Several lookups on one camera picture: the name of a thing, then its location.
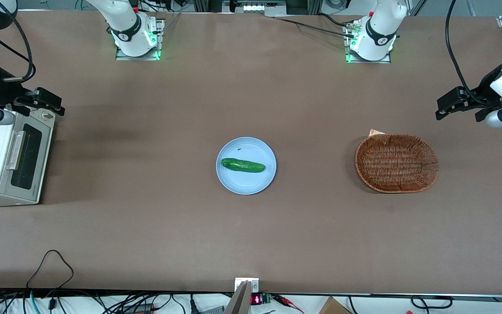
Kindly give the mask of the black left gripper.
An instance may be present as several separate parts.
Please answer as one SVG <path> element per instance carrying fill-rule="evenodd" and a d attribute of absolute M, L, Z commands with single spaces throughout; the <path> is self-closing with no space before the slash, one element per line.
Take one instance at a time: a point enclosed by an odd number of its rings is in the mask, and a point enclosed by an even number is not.
<path fill-rule="evenodd" d="M 438 98 L 438 110 L 435 112 L 436 120 L 440 121 L 452 113 L 465 112 L 479 109 L 475 114 L 476 122 L 502 123 L 502 97 L 491 88 L 491 83 L 499 76 L 502 63 L 486 74 L 479 85 L 471 89 L 470 96 L 464 87 L 455 87 L 442 97 Z"/>

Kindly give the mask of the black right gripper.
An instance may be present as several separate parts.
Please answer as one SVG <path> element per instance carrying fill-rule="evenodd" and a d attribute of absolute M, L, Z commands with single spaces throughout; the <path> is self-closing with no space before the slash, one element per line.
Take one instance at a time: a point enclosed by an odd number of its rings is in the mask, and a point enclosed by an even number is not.
<path fill-rule="evenodd" d="M 46 109 L 58 116 L 64 116 L 62 99 L 45 88 L 36 88 L 36 102 L 24 88 L 18 78 L 0 77 L 0 109 L 8 108 L 23 116 L 30 116 L 31 111 Z"/>

